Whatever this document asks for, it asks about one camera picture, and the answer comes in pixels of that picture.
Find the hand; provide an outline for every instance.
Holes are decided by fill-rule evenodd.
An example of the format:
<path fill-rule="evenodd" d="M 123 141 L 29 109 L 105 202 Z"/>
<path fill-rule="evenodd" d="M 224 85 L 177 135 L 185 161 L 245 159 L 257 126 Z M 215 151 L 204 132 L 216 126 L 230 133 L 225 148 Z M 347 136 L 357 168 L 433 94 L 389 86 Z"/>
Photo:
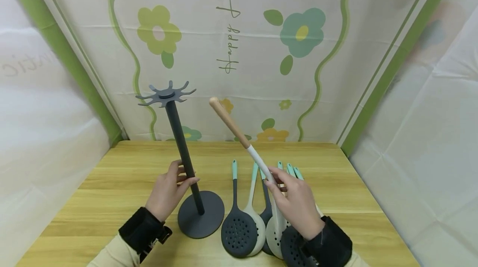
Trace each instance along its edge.
<path fill-rule="evenodd" d="M 199 181 L 198 177 L 187 178 L 183 174 L 184 167 L 181 160 L 173 161 L 166 174 L 161 174 L 156 179 L 151 195 L 144 206 L 160 222 L 165 222 L 188 188 Z"/>
<path fill-rule="evenodd" d="M 305 181 L 297 179 L 277 167 L 269 167 L 278 187 L 265 180 L 267 188 L 272 193 L 280 212 L 286 220 L 304 237 L 311 240 L 317 236 L 325 226 L 315 207 L 314 195 Z"/>

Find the beige sleeve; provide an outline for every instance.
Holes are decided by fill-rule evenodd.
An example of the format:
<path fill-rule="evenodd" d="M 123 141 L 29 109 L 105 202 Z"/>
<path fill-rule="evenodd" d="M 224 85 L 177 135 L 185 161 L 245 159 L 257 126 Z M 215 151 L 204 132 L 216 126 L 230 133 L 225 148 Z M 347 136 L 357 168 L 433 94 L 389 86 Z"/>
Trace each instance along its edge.
<path fill-rule="evenodd" d="M 139 254 L 117 234 L 88 267 L 138 267 Z"/>
<path fill-rule="evenodd" d="M 352 257 L 345 267 L 368 267 L 368 264 L 362 260 L 362 258 L 354 251 L 352 251 Z"/>

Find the floral backdrop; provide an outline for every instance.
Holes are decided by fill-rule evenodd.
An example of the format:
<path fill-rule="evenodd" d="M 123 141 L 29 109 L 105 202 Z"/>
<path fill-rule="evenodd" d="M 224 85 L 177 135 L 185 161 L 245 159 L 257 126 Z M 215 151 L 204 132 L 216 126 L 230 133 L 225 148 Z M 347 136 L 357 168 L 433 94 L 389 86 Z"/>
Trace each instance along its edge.
<path fill-rule="evenodd" d="M 172 80 L 197 89 L 177 105 L 190 141 L 235 139 L 207 104 L 217 96 L 253 141 L 342 145 L 427 0 L 46 1 L 131 139 L 173 138 L 164 109 L 135 98 Z"/>

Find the green wavy line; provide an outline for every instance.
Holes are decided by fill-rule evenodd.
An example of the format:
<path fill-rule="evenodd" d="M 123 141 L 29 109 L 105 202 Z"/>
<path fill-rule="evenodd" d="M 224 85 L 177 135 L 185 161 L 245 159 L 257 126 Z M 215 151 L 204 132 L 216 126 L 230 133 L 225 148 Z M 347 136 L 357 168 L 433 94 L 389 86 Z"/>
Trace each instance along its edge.
<path fill-rule="evenodd" d="M 317 105 L 318 101 L 320 100 L 320 96 L 322 94 L 322 85 L 320 82 L 320 71 L 322 71 L 322 68 L 333 59 L 333 57 L 337 54 L 337 52 L 340 50 L 342 45 L 344 44 L 345 37 L 347 36 L 347 33 L 349 32 L 349 10 L 347 6 L 349 5 L 349 0 L 340 0 L 340 12 L 342 13 L 342 29 L 340 30 L 340 35 L 339 39 L 337 40 L 337 43 L 333 47 L 333 49 L 330 51 L 330 53 L 320 62 L 320 64 L 317 66 L 317 69 L 315 70 L 314 74 L 314 81 L 315 81 L 315 98 L 314 102 L 312 102 L 311 106 L 309 107 L 308 110 L 306 110 L 298 119 L 298 128 L 299 128 L 299 140 L 302 141 L 304 138 L 304 130 L 302 129 L 302 119 L 305 118 Z"/>
<path fill-rule="evenodd" d="M 100 86 L 100 89 L 101 91 L 103 91 L 103 94 L 105 95 L 105 98 L 106 100 L 108 101 L 108 103 L 110 104 L 111 106 L 111 109 L 113 110 L 114 114 L 116 115 L 116 118 L 119 120 L 119 122 L 121 123 L 121 129 L 122 129 L 122 132 L 124 131 L 124 124 L 123 122 L 121 121 L 115 107 L 113 106 L 113 102 L 111 101 L 111 98 L 110 98 L 110 95 L 107 93 L 103 83 L 100 81 L 100 78 L 98 77 L 98 74 L 96 73 L 95 69 L 93 68 L 93 65 L 92 63 L 90 62 L 89 58 L 87 57 L 87 54 L 85 52 L 85 50 L 82 48 L 78 38 L 76 37 L 75 35 L 75 32 L 73 32 L 73 29 L 71 28 L 70 26 L 70 23 L 67 21 L 66 19 L 66 16 L 64 15 L 63 11 L 61 10 L 57 0 L 51 0 L 53 1 L 53 5 L 55 5 L 56 9 L 58 10 L 62 20 L 65 22 L 65 25 L 66 25 L 66 28 L 68 29 L 68 31 L 70 32 L 71 34 L 71 37 L 73 38 L 73 41 L 75 41 L 75 44 L 76 46 L 78 47 L 78 50 L 81 52 L 81 55 L 83 56 L 83 59 L 85 59 L 85 62 L 87 63 L 88 65 L 88 68 L 90 69 L 93 77 L 95 78 L 95 80 L 97 81 L 98 83 L 98 86 Z"/>
<path fill-rule="evenodd" d="M 120 25 L 118 24 L 118 20 L 116 18 L 116 13 L 115 13 L 115 10 L 114 10 L 115 9 L 115 7 L 114 7 L 115 0 L 108 0 L 108 3 L 109 3 L 108 12 L 110 13 L 110 21 L 113 24 L 113 29 L 115 31 L 115 34 L 118 37 L 119 41 L 129 51 L 129 53 L 131 54 L 131 56 L 134 59 L 134 63 L 135 63 L 135 66 L 136 66 L 136 69 L 134 71 L 134 76 L 133 76 L 134 93 L 136 95 L 141 95 L 141 92 L 139 91 L 139 75 L 141 73 L 141 66 L 139 65 L 138 57 L 136 57 L 136 55 L 134 54 L 134 51 L 129 46 L 128 41 L 126 41 L 126 38 L 124 37 L 124 35 L 123 35 L 123 33 L 122 33 L 122 31 L 119 27 Z M 154 134 L 154 125 L 155 125 L 156 120 L 157 120 L 156 112 L 154 111 L 154 109 L 151 108 L 151 106 L 147 106 L 147 109 L 150 111 L 151 116 L 152 116 L 152 120 L 151 120 L 151 123 L 150 123 L 150 135 L 151 135 L 152 140 L 156 141 L 156 135 Z"/>

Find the black sleeve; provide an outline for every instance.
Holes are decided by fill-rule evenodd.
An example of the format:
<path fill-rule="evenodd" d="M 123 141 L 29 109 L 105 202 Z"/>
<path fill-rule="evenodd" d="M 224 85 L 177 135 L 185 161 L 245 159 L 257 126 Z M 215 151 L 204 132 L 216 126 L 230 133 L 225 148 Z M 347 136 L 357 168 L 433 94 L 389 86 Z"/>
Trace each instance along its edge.
<path fill-rule="evenodd" d="M 322 267 L 344 267 L 352 257 L 352 240 L 329 217 L 321 218 L 324 229 L 314 239 L 305 241 L 302 251 Z"/>

